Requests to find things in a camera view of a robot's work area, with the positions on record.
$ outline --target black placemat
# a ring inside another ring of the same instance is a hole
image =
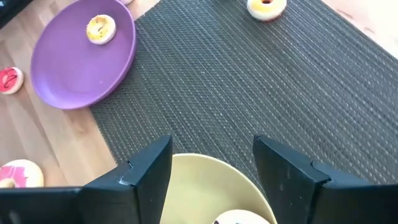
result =
[[[264,133],[396,182],[398,64],[321,1],[290,0],[265,24],[242,0],[162,0],[136,24],[131,71],[92,107],[117,162],[169,133],[175,152],[215,156],[256,181],[252,138]]]

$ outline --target pink frosted donut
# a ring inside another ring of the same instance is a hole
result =
[[[44,177],[38,165],[26,159],[8,162],[0,168],[0,188],[43,187]]]
[[[18,91],[24,83],[24,74],[16,67],[0,70],[0,92],[10,95]]]

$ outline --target bowl rim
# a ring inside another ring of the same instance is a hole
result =
[[[221,159],[214,158],[212,156],[207,156],[207,155],[203,155],[203,154],[199,154],[199,153],[191,153],[191,152],[173,154],[173,157],[200,157],[202,159],[207,159],[207,160],[211,160],[213,162],[217,162],[219,164],[222,164],[222,165],[226,166],[227,168],[229,168],[231,171],[237,173],[239,176],[241,176],[256,191],[256,193],[259,196],[261,196],[262,202],[266,205],[266,208],[269,211],[271,211],[272,220],[267,220],[267,221],[269,221],[270,224],[277,224],[274,212],[272,211],[272,208],[269,205],[269,202],[267,201],[265,196],[261,193],[260,189],[249,179],[249,177],[246,177],[246,175],[244,175],[237,168],[233,167],[231,164],[228,164],[227,162],[222,161]]]

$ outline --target wood laminate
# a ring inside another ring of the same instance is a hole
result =
[[[128,8],[137,19],[158,1],[135,0]],[[0,30],[0,68],[15,66],[26,74],[20,91],[0,96],[0,165],[32,160],[43,169],[46,186],[84,185],[116,166],[89,109],[62,111],[46,105],[30,82],[30,57],[40,33],[71,2],[34,0]],[[377,6],[370,0],[324,2],[398,56],[394,0],[377,1]]]

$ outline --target white frosted donut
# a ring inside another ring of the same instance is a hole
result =
[[[93,44],[106,44],[116,33],[116,23],[108,15],[97,15],[87,24],[86,34]]]
[[[43,172],[26,159],[8,162],[0,167],[0,188],[43,187]]]
[[[24,74],[16,67],[8,67],[0,71],[0,92],[5,95],[18,91],[24,83]]]
[[[125,6],[127,6],[128,4],[130,4],[132,2],[132,0],[120,0]]]
[[[222,213],[213,224],[269,224],[267,220],[256,213],[246,210],[230,210]]]
[[[260,21],[271,21],[285,10],[287,0],[248,0],[248,11]]]

